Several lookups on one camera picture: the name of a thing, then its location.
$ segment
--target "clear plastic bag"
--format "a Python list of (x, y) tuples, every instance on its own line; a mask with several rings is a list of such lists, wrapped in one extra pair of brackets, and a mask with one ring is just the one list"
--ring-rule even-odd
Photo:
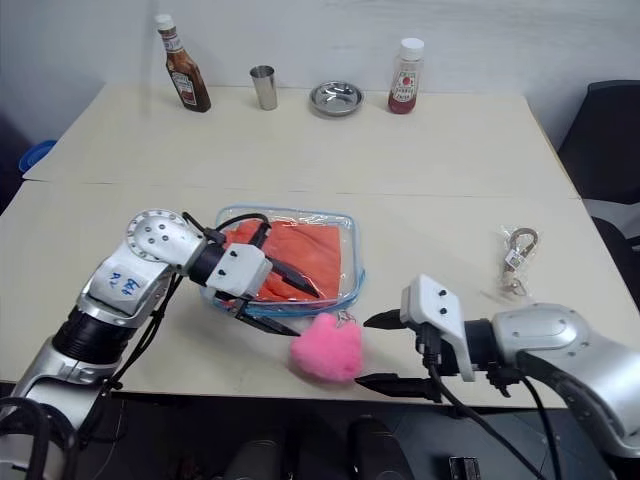
[[(265, 243), (265, 249), (269, 249), (273, 252), (272, 256), (274, 258), (283, 260), (288, 265), (295, 267), (296, 270), (307, 280), (310, 280), (310, 283), (316, 287), (316, 291), (320, 294), (320, 298), (315, 299), (310, 297), (308, 294), (299, 293), (298, 295), (295, 295), (293, 294), (295, 290), (293, 292), (291, 290), (286, 290), (286, 298), (274, 299), (267, 298), (270, 293), (267, 291), (264, 292), (265, 295), (261, 296), (261, 294), (259, 294), (256, 300), (249, 303), (247, 307), (248, 314), (253, 316), (270, 317), (299, 317), (344, 309), (353, 303), (360, 292), (360, 288), (364, 280), (364, 269), (360, 260), (359, 232), (353, 218), (344, 214), (321, 211), (296, 210), (264, 205), (232, 205), (222, 209), (218, 213), (216, 225), (219, 225), (230, 218), (246, 213), (262, 213), (267, 216), (269, 221), (274, 225), (274, 228), (272, 229), (269, 240)], [(245, 225), (243, 227), (242, 224), (234, 225), (223, 230), (223, 232), (227, 233), (228, 237), (232, 241), (243, 243), (242, 240), (244, 239), (244, 232), (242, 232), (241, 229), (246, 229), (250, 226), (251, 225)], [(335, 236), (335, 241), (337, 243), (337, 248), (339, 249), (339, 267), (336, 271), (338, 278), (331, 280), (329, 282), (329, 286), (327, 286), (326, 281), (324, 284), (321, 281), (314, 281), (313, 272), (305, 272), (303, 271), (304, 269), (300, 269), (299, 266), (296, 265), (295, 257), (293, 258), (293, 262), (287, 262), (286, 258), (278, 258), (279, 254), (280, 256), (283, 256), (287, 252), (287, 249), (292, 247), (287, 243), (283, 243), (282, 245), (276, 244), (278, 239), (283, 242), (290, 241), (289, 238), (283, 240), (284, 237), (281, 234), (279, 235), (276, 233), (274, 235), (276, 228), (278, 228), (279, 232), (284, 232), (284, 229), (295, 226), (301, 226), (300, 229), (297, 230), (302, 231), (303, 233), (313, 231), (313, 228), (309, 228), (312, 226), (328, 226), (336, 229), (336, 231), (333, 231), (332, 229), (332, 233), (335, 232), (337, 234)], [(320, 245), (317, 249), (313, 249), (317, 251), (311, 251), (307, 248), (306, 250), (303, 250), (303, 254), (306, 256), (321, 255), (323, 247), (325, 246)], [(273, 285), (275, 285), (275, 288), (280, 288), (282, 286), (277, 283), (270, 284), (270, 286)], [(214, 297), (215, 292), (210, 289), (202, 289), (202, 294), (208, 302), (211, 302), (217, 307), (230, 307), (225, 302), (216, 299)]]
[(500, 290), (512, 297), (529, 297), (526, 272), (540, 241), (529, 227), (502, 227), (504, 250), (501, 262)]

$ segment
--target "metal clip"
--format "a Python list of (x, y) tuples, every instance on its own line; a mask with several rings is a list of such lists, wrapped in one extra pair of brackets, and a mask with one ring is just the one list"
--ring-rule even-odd
[[(530, 236), (531, 240), (526, 246), (520, 247), (518, 240), (524, 236)], [(520, 279), (515, 276), (515, 273), (537, 244), (538, 232), (533, 228), (518, 228), (509, 237), (509, 252), (504, 258), (502, 270), (502, 285), (506, 291), (518, 296), (527, 295), (527, 290), (524, 288)]]
[(356, 317), (351, 315), (346, 310), (338, 311), (338, 313), (336, 314), (336, 317), (338, 317), (338, 321), (336, 322), (336, 328), (342, 327), (347, 322), (356, 322)]

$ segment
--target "sauce bottle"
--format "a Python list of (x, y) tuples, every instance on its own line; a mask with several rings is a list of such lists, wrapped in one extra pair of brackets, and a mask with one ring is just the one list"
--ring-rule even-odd
[(389, 110), (393, 113), (409, 113), (416, 106), (423, 51), (424, 42), (418, 38), (405, 38), (400, 42), (389, 92)]
[(211, 108), (200, 69), (182, 46), (171, 15), (156, 15), (158, 32), (167, 51), (167, 71), (185, 108), (206, 112)]

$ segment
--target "keychain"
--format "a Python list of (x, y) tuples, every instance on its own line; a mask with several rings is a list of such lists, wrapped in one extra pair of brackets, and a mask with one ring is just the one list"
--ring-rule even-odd
[(521, 227), (509, 234), (507, 240), (509, 250), (502, 265), (502, 288), (506, 292), (518, 296), (527, 295), (527, 289), (517, 274), (518, 270), (527, 263), (527, 257), (533, 254), (537, 244), (538, 232), (533, 228)]
[(356, 322), (356, 317), (351, 315), (347, 310), (340, 310), (336, 315), (338, 317), (338, 321), (336, 322), (336, 328), (342, 327), (347, 322)]

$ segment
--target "bottle label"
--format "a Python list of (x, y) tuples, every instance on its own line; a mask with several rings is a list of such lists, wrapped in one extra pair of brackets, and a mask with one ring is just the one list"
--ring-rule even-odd
[(176, 89), (178, 90), (178, 93), (180, 93), (180, 97), (184, 103), (197, 105), (196, 94), (193, 91), (193, 82), (188, 75), (180, 72), (173, 72), (171, 73), (171, 80), (173, 80), (173, 84), (176, 86)]
[(164, 49), (169, 53), (176, 53), (182, 50), (182, 42), (176, 32), (173, 33), (161, 33), (162, 43), (164, 43)]
[(416, 96), (416, 72), (401, 71), (393, 86), (393, 99), (397, 102), (408, 102)]

